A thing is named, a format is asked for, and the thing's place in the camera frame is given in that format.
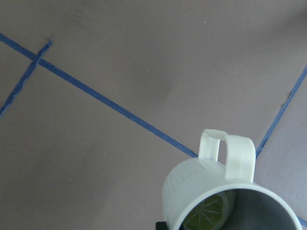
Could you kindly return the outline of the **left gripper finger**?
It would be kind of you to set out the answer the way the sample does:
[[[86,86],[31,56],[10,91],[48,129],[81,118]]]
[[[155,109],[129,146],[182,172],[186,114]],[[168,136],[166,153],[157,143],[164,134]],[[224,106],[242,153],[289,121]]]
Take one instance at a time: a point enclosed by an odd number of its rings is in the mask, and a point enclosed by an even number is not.
[[[159,221],[155,224],[156,230],[168,230],[167,222],[166,221]]]

